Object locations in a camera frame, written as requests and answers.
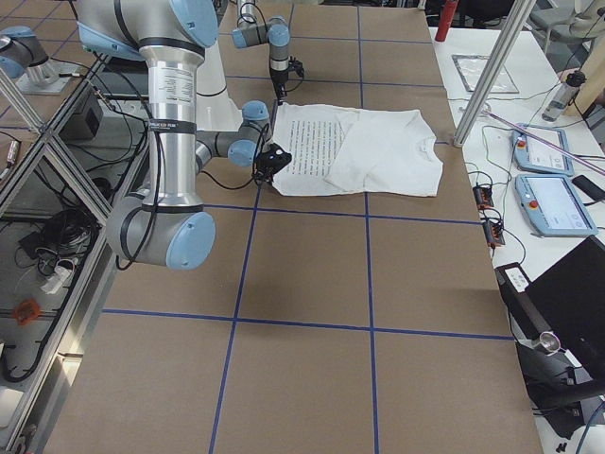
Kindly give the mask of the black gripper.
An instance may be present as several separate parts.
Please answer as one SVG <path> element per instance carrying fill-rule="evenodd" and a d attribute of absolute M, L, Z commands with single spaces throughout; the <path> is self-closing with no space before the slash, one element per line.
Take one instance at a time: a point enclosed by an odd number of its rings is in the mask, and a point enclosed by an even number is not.
<path fill-rule="evenodd" d="M 276 100 L 278 104 L 281 105 L 284 99 L 287 97 L 287 70 L 275 70 L 273 68 L 270 68 L 269 75 L 271 83 L 273 85 Z"/>
<path fill-rule="evenodd" d="M 273 166 L 258 166 L 255 169 L 255 183 L 273 185 L 274 177 L 278 172 L 279 169 Z"/>

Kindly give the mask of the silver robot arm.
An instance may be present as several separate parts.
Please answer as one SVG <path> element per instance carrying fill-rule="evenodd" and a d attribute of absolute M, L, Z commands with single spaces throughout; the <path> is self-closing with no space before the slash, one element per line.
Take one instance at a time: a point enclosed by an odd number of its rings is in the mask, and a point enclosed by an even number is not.
<path fill-rule="evenodd" d="M 214 158 L 251 168 L 269 183 L 292 157 L 272 140 L 268 108 L 243 106 L 236 131 L 199 123 L 198 74 L 215 68 L 218 22 L 210 1 L 80 1 L 78 32 L 88 49 L 148 68 L 149 184 L 124 196 L 109 214 L 106 236 L 118 259 L 198 267 L 212 250 L 216 225 L 196 192 L 196 177 Z"/>
<path fill-rule="evenodd" d="M 290 32 L 285 19 L 274 16 L 267 20 L 255 1 L 237 1 L 236 6 L 233 44 L 239 49 L 268 45 L 269 76 L 276 99 L 281 102 L 287 96 L 290 72 Z"/>

